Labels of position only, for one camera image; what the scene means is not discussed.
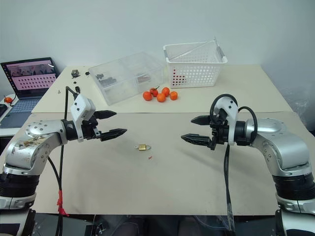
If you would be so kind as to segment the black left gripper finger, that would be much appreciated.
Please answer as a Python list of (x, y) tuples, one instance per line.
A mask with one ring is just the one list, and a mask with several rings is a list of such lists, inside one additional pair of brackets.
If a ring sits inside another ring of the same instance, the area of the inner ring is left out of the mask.
[(108, 132), (101, 133), (100, 141), (104, 142), (107, 140), (115, 139), (115, 138), (123, 135), (126, 132), (127, 132), (127, 129), (123, 129), (123, 128), (117, 128), (117, 129), (109, 130)]
[(104, 110), (104, 111), (95, 111), (94, 117), (96, 119), (107, 119), (112, 116), (115, 116), (117, 113), (110, 110)]

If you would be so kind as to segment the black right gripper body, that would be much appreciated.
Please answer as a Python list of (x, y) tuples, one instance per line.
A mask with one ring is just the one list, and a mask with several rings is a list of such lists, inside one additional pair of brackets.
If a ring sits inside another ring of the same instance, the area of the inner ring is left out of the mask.
[(219, 114), (210, 120), (212, 128), (212, 139), (210, 141), (210, 149), (215, 150), (216, 145), (223, 145), (228, 142), (229, 125), (227, 121), (227, 113), (223, 109), (219, 109)]

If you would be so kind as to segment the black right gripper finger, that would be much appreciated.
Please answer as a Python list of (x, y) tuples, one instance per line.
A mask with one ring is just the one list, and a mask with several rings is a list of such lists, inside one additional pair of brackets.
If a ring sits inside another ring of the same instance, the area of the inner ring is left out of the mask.
[(209, 126), (211, 123), (211, 119), (209, 115), (202, 115), (197, 116), (191, 120), (191, 123), (197, 124), (197, 125), (207, 125)]
[(191, 143), (193, 145), (198, 145), (198, 146), (206, 146), (206, 147), (210, 147), (211, 146), (211, 139), (209, 136), (202, 136), (199, 134), (185, 134), (182, 135), (181, 138), (188, 142)]

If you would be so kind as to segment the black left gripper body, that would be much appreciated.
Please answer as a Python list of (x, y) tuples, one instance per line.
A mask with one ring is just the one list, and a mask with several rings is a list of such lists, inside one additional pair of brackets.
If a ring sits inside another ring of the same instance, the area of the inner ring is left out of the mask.
[(82, 121), (82, 132), (84, 139), (99, 139), (101, 132), (97, 129), (98, 122), (94, 115), (89, 120)]

